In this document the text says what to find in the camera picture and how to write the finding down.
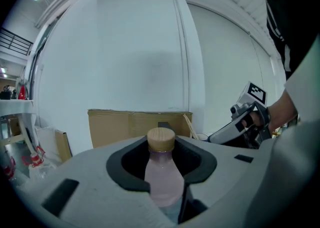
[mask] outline black metal railing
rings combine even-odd
[[[9,50],[16,51],[23,55],[28,55],[30,47],[33,43],[25,38],[22,38],[11,31],[2,28],[0,30],[0,46]]]

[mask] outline bottle neck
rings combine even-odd
[[[149,149],[150,152],[150,160],[159,163],[165,163],[172,160],[172,151],[153,151]]]

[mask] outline wooden stick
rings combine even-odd
[[[184,117],[184,119],[185,119],[185,121],[186,121],[186,123],[187,123],[187,125],[188,125],[188,127],[190,129],[190,132],[191,132],[193,138],[199,140],[199,137],[196,134],[196,132],[195,132],[195,130],[194,130],[193,126],[192,126],[192,123],[191,123],[190,119],[188,118],[188,116],[184,114],[183,117]]]

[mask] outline pink bottle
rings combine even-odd
[[[144,180],[150,184],[150,197],[174,222],[178,221],[184,178],[174,160],[175,133],[168,128],[151,129],[147,134],[150,159],[145,168]]]

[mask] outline wood grain cap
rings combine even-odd
[[[149,147],[156,152],[169,152],[175,147],[176,134],[171,129],[156,127],[147,134]]]

